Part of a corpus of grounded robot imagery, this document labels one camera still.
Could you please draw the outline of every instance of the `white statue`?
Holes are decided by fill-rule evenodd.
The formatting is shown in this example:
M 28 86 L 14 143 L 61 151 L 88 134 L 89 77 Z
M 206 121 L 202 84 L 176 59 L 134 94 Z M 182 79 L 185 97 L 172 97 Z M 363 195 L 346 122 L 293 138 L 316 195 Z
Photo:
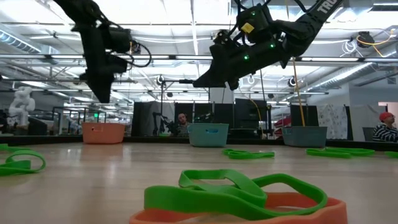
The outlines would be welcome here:
M 14 125 L 16 122 L 19 126 L 27 126 L 28 114 L 30 111 L 35 110 L 35 100 L 30 97 L 32 93 L 32 88 L 27 86 L 19 87 L 15 92 L 14 101 L 11 103 L 8 113 L 11 122 L 10 125 Z

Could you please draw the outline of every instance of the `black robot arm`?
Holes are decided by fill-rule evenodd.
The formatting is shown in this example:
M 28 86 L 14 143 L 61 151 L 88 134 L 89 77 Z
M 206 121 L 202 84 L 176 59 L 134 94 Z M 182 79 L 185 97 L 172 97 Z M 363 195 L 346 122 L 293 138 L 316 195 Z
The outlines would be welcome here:
M 75 22 L 72 31 L 79 32 L 86 58 L 86 73 L 80 76 L 101 103 L 109 103 L 111 85 L 115 73 L 124 73 L 127 65 L 141 67 L 128 62 L 111 53 L 126 54 L 129 50 L 140 47 L 141 44 L 132 39 L 129 29 L 111 22 L 101 12 L 100 7 L 92 0 L 54 0 Z
M 319 33 L 322 25 L 344 0 L 318 0 L 295 22 L 272 20 L 267 4 L 238 10 L 236 27 L 240 33 L 231 39 L 232 32 L 222 30 L 210 47 L 213 61 L 210 69 L 194 87 L 239 86 L 239 78 L 280 62 L 283 68 L 291 57 L 302 55 Z M 245 44 L 247 38 L 253 45 Z

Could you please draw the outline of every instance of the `yellow cable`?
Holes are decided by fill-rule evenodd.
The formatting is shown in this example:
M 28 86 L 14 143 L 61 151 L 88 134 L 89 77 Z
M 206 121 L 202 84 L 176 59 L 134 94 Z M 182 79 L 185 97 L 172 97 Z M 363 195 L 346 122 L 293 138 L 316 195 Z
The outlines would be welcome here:
M 245 94 L 243 94 L 240 87 L 239 87 L 239 91 L 241 92 L 241 94 L 242 94 L 244 97 L 246 97 L 248 100 L 250 100 L 250 101 L 254 104 L 254 106 L 256 106 L 257 112 L 259 113 L 259 119 L 260 119 L 260 121 L 262 121 L 260 109 L 259 109 L 259 107 L 257 106 L 256 102 L 254 102 L 254 100 L 250 99 L 250 98 L 247 97 Z M 264 135 L 264 131 L 262 130 L 262 125 L 260 126 L 260 128 L 261 128 L 261 139 L 262 139 L 262 137 L 263 137 L 263 135 Z
M 376 52 L 377 52 L 381 57 L 386 57 L 386 56 L 384 56 L 383 54 L 381 54 L 381 52 L 376 48 L 375 45 L 373 45 L 372 47 L 376 50 Z
M 381 45 L 381 44 L 384 44 L 384 43 L 387 43 L 388 41 L 390 41 L 393 32 L 394 32 L 394 31 L 391 30 L 390 36 L 388 37 L 387 40 L 382 41 L 382 42 L 378 42 L 378 43 L 374 43 L 374 44 L 372 44 L 372 43 L 367 43 L 367 42 L 364 42 L 364 41 L 360 40 L 360 39 L 359 39 L 360 35 L 358 35 L 358 36 L 356 37 L 356 40 L 357 40 L 359 43 L 361 43 L 361 44 L 372 45 L 372 46 Z
M 289 20 L 289 4 L 288 4 L 287 0 L 285 0 L 285 4 L 286 4 L 287 19 Z M 298 103 L 299 103 L 299 105 L 300 105 L 301 122 L 302 122 L 302 124 L 303 124 L 303 127 L 305 127 L 303 105 L 301 104 L 299 82 L 297 81 L 297 71 L 296 71 L 296 62 L 295 62 L 295 58 L 293 58 L 293 68 L 294 68 L 294 80 L 295 80 L 295 82 L 296 82 L 295 89 L 297 90 Z

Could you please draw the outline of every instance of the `gray basket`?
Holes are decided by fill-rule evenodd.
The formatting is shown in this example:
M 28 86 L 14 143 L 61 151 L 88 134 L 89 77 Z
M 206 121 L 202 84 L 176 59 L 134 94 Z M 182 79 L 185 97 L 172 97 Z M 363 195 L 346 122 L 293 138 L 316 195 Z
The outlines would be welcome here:
M 295 147 L 325 147 L 327 127 L 286 127 L 282 128 L 285 145 Z

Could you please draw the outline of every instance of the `wooden table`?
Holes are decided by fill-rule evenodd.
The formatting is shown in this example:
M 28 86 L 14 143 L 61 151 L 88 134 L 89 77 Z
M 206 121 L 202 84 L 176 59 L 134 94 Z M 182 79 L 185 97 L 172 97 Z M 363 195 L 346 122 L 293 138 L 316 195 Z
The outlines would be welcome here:
M 188 144 L 32 146 L 45 155 L 47 168 L 39 174 L 0 177 L 0 223 L 127 224 L 130 215 L 142 209 L 146 187 L 177 185 L 184 169 L 236 169 L 249 177 L 290 174 L 344 200 L 350 224 L 397 223 L 396 159 L 382 154 L 330 159 L 306 156 L 304 149 L 291 147 L 231 147 L 275 151 L 276 157 L 236 161 L 221 149 Z M 266 190 L 292 191 L 285 185 Z

